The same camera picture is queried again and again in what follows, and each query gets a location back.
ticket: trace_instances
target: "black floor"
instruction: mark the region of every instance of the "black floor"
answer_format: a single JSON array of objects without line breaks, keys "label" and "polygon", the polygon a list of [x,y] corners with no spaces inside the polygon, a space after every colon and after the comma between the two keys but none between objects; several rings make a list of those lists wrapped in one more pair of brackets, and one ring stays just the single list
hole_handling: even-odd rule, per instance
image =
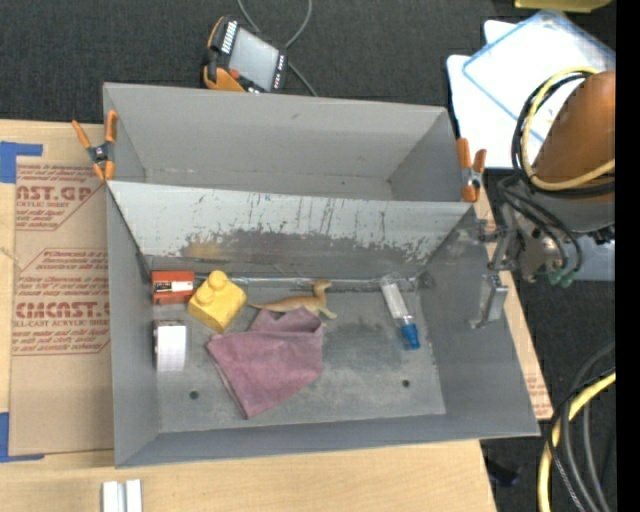
[{"label": "black floor", "polygon": [[[304,19],[307,0],[245,0],[245,5],[263,32],[283,44]],[[317,1],[289,55],[321,96],[451,109],[447,57],[478,51],[486,20],[518,22],[535,12],[515,8],[511,0]],[[5,1],[0,117],[102,122],[104,81],[199,87],[203,47],[224,14],[241,14],[234,0]],[[568,13],[613,50],[616,14],[615,0],[591,14]],[[308,94],[293,75],[284,92]],[[519,293],[558,405],[582,362],[615,338],[615,284],[577,281],[564,289],[520,282]],[[593,450],[612,510],[617,509],[615,410],[614,390],[591,407]],[[541,426],[547,430],[545,422]],[[495,487],[500,512],[536,510],[542,443],[542,438],[483,443],[492,470],[498,464],[518,475],[515,484]],[[557,473],[553,510],[578,510]]]}]

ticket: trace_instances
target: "orange clamp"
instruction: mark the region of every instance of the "orange clamp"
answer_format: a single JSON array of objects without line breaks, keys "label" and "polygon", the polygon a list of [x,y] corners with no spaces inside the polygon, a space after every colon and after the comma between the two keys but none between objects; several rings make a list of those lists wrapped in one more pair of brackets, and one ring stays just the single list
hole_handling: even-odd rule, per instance
[{"label": "orange clamp", "polygon": [[115,175],[115,164],[110,159],[111,146],[115,144],[117,137],[117,121],[118,114],[115,110],[110,110],[107,114],[107,121],[105,123],[105,142],[100,146],[92,146],[89,142],[87,134],[75,119],[71,121],[80,140],[82,147],[87,150],[91,160],[93,161],[93,170],[100,181],[111,180]]},{"label": "orange clamp", "polygon": [[472,162],[469,141],[464,137],[456,140],[456,150],[458,152],[458,162],[462,169],[462,199],[467,203],[475,203],[480,198],[480,175],[484,172],[487,150],[480,149],[476,151]]}]

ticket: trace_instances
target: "tan plastic dinosaur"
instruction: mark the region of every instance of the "tan plastic dinosaur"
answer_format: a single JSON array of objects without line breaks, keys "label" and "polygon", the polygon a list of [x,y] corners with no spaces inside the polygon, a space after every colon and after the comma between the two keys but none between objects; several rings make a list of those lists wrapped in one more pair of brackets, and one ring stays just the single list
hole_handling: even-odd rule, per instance
[{"label": "tan plastic dinosaur", "polygon": [[313,296],[296,295],[266,304],[249,303],[249,305],[258,309],[268,309],[269,311],[274,311],[276,313],[287,313],[288,311],[293,311],[294,309],[304,306],[316,315],[322,313],[327,318],[336,318],[338,315],[327,309],[327,298],[324,291],[330,286],[331,281],[327,279],[319,279],[313,283]]}]

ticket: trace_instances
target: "blue tape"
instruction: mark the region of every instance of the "blue tape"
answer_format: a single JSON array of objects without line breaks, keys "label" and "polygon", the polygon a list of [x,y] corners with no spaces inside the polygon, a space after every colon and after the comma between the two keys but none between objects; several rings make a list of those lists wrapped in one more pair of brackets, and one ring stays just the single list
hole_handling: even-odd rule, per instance
[{"label": "blue tape", "polygon": [[16,462],[20,460],[38,460],[44,455],[21,455],[9,457],[9,413],[0,413],[0,464],[3,462]]},{"label": "blue tape", "polygon": [[0,142],[0,183],[16,182],[18,156],[42,156],[42,144]]}]

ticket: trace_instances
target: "yellow cable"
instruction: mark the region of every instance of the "yellow cable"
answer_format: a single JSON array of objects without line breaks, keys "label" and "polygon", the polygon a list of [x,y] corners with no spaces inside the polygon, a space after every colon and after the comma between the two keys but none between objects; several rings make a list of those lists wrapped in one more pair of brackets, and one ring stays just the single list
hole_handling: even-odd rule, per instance
[{"label": "yellow cable", "polygon": [[[590,387],[582,391],[582,393],[580,393],[578,397],[571,402],[571,407],[569,408],[569,421],[573,420],[576,414],[578,414],[582,410],[582,408],[596,395],[609,387],[615,381],[616,372],[613,372],[611,375],[599,380],[595,384],[592,384]],[[560,425],[560,419],[558,419],[551,432],[551,441],[554,448],[558,446],[558,442],[560,441]],[[549,444],[545,443],[538,472],[538,507],[540,512],[551,512],[551,501],[549,499],[549,477],[551,474],[551,462],[551,449],[549,448]]]},{"label": "yellow cable", "polygon": [[612,169],[615,169],[616,163],[615,163],[615,158],[610,160],[609,162],[597,167],[596,169],[594,169],[593,171],[588,172],[587,174],[584,174],[582,176],[578,176],[577,178],[573,178],[570,180],[566,180],[566,181],[561,181],[558,183],[549,183],[547,181],[543,181],[540,178],[538,178],[535,175],[535,171],[533,170],[533,168],[531,167],[531,164],[529,163],[529,135],[531,132],[531,125],[533,123],[533,118],[536,114],[536,112],[538,111],[538,109],[540,108],[540,104],[542,103],[542,101],[544,100],[547,92],[549,91],[549,89],[551,87],[553,87],[553,85],[558,81],[558,79],[560,78],[564,78],[567,75],[570,75],[571,73],[591,73],[591,74],[597,74],[598,70],[596,70],[595,68],[592,67],[575,67],[575,68],[568,68],[565,69],[563,71],[560,71],[559,73],[556,73],[555,75],[553,75],[551,78],[549,78],[544,84],[543,86],[540,88],[540,90],[538,91],[538,94],[536,94],[532,104],[531,104],[531,108],[529,109],[529,113],[527,114],[527,117],[525,119],[525,123],[524,123],[524,129],[522,132],[522,142],[521,142],[521,146],[522,146],[522,168],[524,169],[524,171],[526,172],[529,180],[531,181],[531,183],[533,183],[534,185],[536,185],[538,188],[541,188],[542,190],[548,190],[548,191],[558,191],[558,190],[566,190],[568,188],[574,188],[577,187],[579,185],[583,185],[595,178],[598,178],[600,176],[602,176],[603,174],[606,174],[608,172],[610,172]]}]

